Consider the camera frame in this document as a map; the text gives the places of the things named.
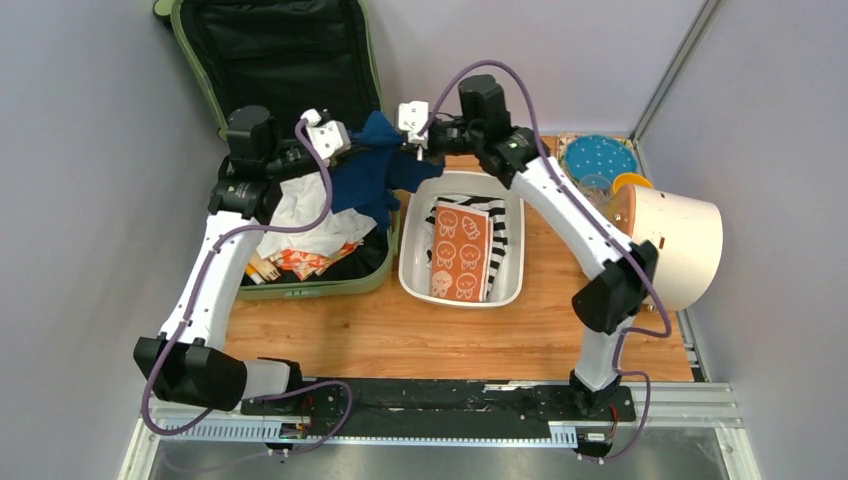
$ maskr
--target suitcase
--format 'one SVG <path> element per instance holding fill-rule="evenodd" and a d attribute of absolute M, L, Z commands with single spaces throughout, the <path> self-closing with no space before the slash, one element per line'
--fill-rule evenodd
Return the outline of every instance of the suitcase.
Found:
<path fill-rule="evenodd" d="M 353 131 L 381 109 L 366 12 L 358 0 L 159 0 L 153 13 L 173 31 L 222 139 L 229 114 L 246 105 L 268 108 L 292 137 L 300 115 L 310 108 L 327 109 Z M 394 216 L 386 234 L 385 260 L 372 273 L 350 280 L 316 277 L 243 286 L 239 298 L 376 289 L 391 273 L 398 252 L 399 217 Z"/>

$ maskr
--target blue cloth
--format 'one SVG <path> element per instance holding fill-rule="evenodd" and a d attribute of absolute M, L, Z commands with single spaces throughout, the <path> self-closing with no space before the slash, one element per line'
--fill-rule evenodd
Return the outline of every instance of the blue cloth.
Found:
<path fill-rule="evenodd" d="M 618 140 L 603 135 L 580 137 L 568 144 L 565 165 L 575 180 L 586 175 L 601 175 L 610 183 L 625 172 L 635 172 L 636 157 Z"/>
<path fill-rule="evenodd" d="M 392 224 L 391 212 L 400 209 L 400 201 L 391 190 L 415 192 L 424 180 L 440 176 L 444 167 L 398 152 L 403 138 L 382 112 L 371 112 L 362 132 L 351 137 L 371 149 L 331 170 L 331 208 L 333 212 L 355 208 L 376 220 L 377 229 L 385 232 Z"/>

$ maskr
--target gray wall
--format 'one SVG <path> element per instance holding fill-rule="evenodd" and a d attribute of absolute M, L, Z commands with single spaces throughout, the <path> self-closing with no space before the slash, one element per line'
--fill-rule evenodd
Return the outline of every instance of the gray wall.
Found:
<path fill-rule="evenodd" d="M 701 0 L 367 4 L 389 108 L 410 100 L 435 102 L 462 67 L 493 58 L 517 70 L 527 83 L 544 132 L 629 133 Z M 514 121 L 529 125 L 512 80 L 500 73 L 496 77 Z M 455 95 L 447 105 L 447 111 L 459 111 Z"/>
<path fill-rule="evenodd" d="M 729 0 L 648 131 L 659 188 L 715 202 L 693 307 L 766 479 L 845 478 L 848 3 Z"/>
<path fill-rule="evenodd" d="M 115 478 L 223 155 L 148 2 L 0 15 L 0 478 Z"/>

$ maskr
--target striped towel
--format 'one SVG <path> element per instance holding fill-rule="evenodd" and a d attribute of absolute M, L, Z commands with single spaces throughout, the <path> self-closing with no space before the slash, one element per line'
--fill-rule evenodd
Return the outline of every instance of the striped towel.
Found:
<path fill-rule="evenodd" d="M 436 203 L 447 202 L 472 207 L 482 212 L 489 213 L 489 219 L 493 222 L 492 236 L 492 255 L 489 260 L 489 283 L 486 286 L 486 298 L 492 292 L 492 287 L 495 285 L 495 277 L 498 274 L 498 269 L 501 268 L 504 256 L 506 255 L 506 247 L 508 239 L 506 238 L 506 202 L 502 198 L 494 197 L 473 197 L 469 195 L 445 195 L 438 197 L 433 202 L 433 207 L 430 209 L 430 215 L 424 219 L 424 243 L 430 245 L 427 248 L 427 267 L 430 267 L 430 262 L 433 259 L 433 226 L 436 224 Z"/>

